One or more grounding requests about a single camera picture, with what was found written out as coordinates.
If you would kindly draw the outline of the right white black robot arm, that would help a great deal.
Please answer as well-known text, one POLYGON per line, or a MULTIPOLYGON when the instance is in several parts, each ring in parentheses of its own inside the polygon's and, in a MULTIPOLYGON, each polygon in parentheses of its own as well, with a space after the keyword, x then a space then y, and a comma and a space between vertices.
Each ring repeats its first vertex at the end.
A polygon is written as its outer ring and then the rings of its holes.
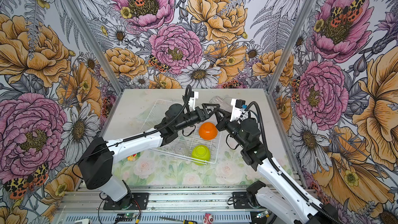
POLYGON ((299 185, 268 149, 261 110, 257 102, 245 105, 233 99, 232 111, 215 109, 217 129, 227 131, 242 148, 245 163, 263 176, 279 193, 263 182, 253 183, 247 192, 254 205, 269 209, 286 224, 339 224, 338 211, 322 204, 299 185))

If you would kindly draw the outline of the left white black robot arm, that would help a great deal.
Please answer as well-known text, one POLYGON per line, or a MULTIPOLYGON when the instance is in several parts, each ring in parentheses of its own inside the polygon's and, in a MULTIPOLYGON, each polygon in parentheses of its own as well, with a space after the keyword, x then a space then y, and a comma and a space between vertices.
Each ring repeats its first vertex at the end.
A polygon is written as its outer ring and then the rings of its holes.
POLYGON ((104 140, 94 139, 77 161, 86 187, 106 195, 105 202, 111 209, 129 209, 135 202, 129 186, 112 174, 114 164, 150 148, 170 144, 178 138, 179 131, 205 122, 219 109, 219 104, 203 103, 195 106, 198 93, 188 87, 183 95, 183 104, 172 104, 160 115, 160 122, 150 129, 129 138, 104 140))

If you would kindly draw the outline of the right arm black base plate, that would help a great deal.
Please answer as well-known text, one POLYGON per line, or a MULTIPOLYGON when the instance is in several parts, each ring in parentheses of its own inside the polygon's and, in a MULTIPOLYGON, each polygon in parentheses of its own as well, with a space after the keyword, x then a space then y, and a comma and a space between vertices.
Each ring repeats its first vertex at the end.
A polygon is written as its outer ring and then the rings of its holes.
POLYGON ((232 205, 234 209, 255 209, 259 206, 248 197, 245 191, 232 192, 232 197, 228 200, 228 204, 232 205))

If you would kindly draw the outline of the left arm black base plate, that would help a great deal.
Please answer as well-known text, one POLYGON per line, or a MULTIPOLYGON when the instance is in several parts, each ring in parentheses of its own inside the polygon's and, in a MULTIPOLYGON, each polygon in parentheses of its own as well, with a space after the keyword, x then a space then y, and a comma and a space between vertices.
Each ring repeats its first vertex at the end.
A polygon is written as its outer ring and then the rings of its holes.
POLYGON ((106 211, 145 210, 148 199, 149 193, 128 193, 119 201, 114 201, 111 197, 107 196, 103 209, 106 211))

